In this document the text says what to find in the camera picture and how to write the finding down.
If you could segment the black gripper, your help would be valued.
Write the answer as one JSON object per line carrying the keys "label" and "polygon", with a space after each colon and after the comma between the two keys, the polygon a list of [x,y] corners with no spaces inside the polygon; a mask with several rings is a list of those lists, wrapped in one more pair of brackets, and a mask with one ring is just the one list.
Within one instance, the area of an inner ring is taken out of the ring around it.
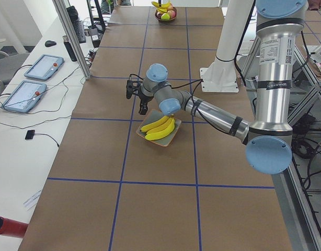
{"label": "black gripper", "polygon": [[153,99],[152,93],[146,91],[144,88],[139,87],[137,91],[137,96],[140,98],[140,108],[139,114],[146,115],[148,112],[148,103]]}

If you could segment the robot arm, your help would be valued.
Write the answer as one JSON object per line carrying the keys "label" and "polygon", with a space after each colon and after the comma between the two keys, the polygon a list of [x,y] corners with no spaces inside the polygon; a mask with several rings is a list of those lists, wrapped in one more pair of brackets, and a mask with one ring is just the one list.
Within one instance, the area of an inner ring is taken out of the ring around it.
{"label": "robot arm", "polygon": [[167,80],[167,68],[152,64],[144,80],[127,86],[127,96],[140,98],[140,114],[156,100],[164,115],[184,110],[210,123],[245,145],[248,163],[257,171],[278,174],[292,161],[292,127],[288,104],[292,88],[295,38],[303,30],[307,1],[230,1],[215,61],[201,69],[206,92],[229,92],[236,83],[228,71],[249,23],[257,10],[256,37],[260,40],[256,110],[247,122],[184,90],[175,90]]}

